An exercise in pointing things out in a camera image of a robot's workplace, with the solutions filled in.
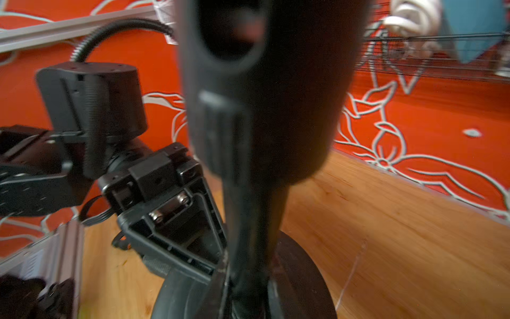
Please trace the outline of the black mic clip pole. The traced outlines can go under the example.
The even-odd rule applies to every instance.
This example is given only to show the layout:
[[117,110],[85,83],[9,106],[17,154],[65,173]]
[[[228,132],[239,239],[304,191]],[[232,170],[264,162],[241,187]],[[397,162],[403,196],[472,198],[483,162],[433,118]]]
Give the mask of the black mic clip pole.
[[239,282],[269,264],[288,188],[332,143],[370,1],[178,1],[189,135],[223,181]]

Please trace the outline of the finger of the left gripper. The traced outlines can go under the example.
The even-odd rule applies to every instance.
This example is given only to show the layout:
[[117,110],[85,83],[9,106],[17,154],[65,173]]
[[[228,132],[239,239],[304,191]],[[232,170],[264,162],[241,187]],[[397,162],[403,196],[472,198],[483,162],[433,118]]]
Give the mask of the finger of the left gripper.
[[118,216],[118,225],[147,268],[161,277],[177,270],[207,284],[227,248],[205,178],[137,203]]

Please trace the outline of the teal box in basket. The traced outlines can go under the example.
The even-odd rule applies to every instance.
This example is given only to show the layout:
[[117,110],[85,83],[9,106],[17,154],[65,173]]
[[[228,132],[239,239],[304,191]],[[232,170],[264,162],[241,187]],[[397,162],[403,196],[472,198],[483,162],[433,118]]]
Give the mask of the teal box in basket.
[[462,64],[476,60],[498,44],[507,29],[503,1],[442,2],[439,40],[443,52]]

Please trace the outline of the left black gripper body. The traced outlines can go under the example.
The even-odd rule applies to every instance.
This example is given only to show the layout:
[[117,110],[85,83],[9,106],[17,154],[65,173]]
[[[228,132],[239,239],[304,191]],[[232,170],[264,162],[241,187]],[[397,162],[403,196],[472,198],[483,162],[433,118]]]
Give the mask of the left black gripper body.
[[129,142],[115,149],[98,186],[120,223],[137,223],[202,175],[201,165],[179,142],[157,151],[142,142]]

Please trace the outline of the black round stand base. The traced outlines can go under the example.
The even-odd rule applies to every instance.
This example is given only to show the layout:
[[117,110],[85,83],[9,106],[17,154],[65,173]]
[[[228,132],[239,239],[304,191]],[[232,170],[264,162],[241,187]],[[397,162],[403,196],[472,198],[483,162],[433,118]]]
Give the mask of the black round stand base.
[[[228,263],[222,257],[220,263]],[[239,282],[230,265],[231,318],[336,318],[328,286],[307,252],[285,233],[270,263],[245,272]],[[152,318],[195,318],[210,282],[180,271],[166,276]]]

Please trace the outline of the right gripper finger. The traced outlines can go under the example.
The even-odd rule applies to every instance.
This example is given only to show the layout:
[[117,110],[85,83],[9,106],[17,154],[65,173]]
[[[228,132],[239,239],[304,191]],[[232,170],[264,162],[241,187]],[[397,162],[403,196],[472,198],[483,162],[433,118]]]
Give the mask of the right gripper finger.
[[228,263],[221,263],[216,268],[195,318],[231,318],[231,286]]

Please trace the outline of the orange black handled tool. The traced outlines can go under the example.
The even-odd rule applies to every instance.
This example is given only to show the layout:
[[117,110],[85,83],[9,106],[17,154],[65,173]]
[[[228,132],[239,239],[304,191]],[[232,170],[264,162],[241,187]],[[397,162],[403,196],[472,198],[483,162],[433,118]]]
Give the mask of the orange black handled tool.
[[120,231],[115,238],[112,239],[111,245],[122,251],[129,251],[131,249],[131,243],[122,231]]

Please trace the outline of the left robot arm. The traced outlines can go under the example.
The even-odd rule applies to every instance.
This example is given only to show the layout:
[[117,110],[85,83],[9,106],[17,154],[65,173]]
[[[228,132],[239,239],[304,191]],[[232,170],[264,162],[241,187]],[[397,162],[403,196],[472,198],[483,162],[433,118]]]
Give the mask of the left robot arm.
[[53,127],[1,129],[1,215],[78,206],[87,226],[116,215],[115,246],[134,249],[158,276],[207,284],[227,240],[200,163],[179,142],[153,151],[140,141],[154,99],[142,95],[134,66],[87,60],[106,39],[136,29],[175,35],[159,21],[121,19],[37,73]]

